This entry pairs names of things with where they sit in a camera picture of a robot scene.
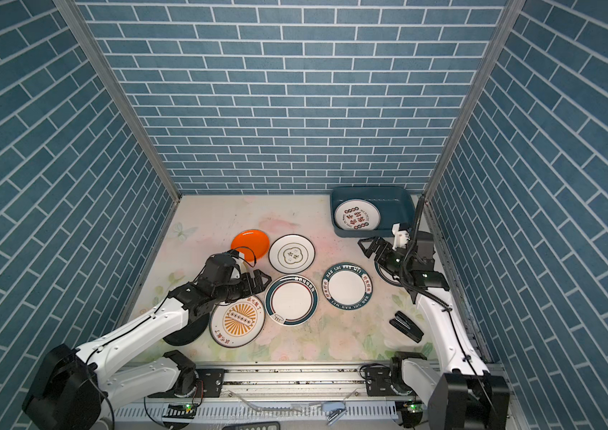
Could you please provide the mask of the white plate teal red rim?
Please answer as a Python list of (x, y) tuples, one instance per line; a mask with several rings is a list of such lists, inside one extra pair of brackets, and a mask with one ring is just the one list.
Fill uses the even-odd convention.
[(266, 314), (282, 326), (305, 324), (318, 308), (315, 284), (299, 275), (277, 279), (266, 291)]

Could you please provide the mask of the white plate teal lettered rim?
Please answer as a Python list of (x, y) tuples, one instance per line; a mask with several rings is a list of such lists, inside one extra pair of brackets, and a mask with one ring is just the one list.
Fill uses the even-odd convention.
[(368, 273), (359, 265), (338, 263), (325, 271), (322, 291), (325, 299), (335, 308), (354, 311), (370, 302), (373, 283)]

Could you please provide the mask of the white plate red characters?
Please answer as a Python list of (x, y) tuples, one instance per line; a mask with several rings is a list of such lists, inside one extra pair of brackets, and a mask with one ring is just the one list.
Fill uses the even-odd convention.
[(379, 226), (381, 214), (375, 204), (366, 200), (351, 199), (336, 207), (334, 220), (343, 230), (373, 230)]

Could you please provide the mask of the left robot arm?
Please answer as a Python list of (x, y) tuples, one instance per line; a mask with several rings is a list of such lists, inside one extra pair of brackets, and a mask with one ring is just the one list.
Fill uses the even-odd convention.
[(195, 279), (160, 304), (96, 340), (47, 352), (22, 410), (40, 429), (114, 429), (116, 410), (152, 394), (203, 396), (195, 363), (178, 351), (207, 328), (220, 305), (254, 297), (271, 284), (243, 270), (240, 252), (212, 254)]

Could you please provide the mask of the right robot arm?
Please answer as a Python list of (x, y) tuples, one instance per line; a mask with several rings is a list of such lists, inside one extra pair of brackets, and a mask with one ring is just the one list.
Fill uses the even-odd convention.
[(398, 353), (390, 371), (395, 389), (417, 395), (431, 429), (506, 428), (510, 389), (472, 346), (447, 278), (435, 269), (431, 234), (401, 230), (393, 241), (376, 236), (358, 245), (381, 275), (410, 295), (435, 336), (438, 369), (416, 354)]

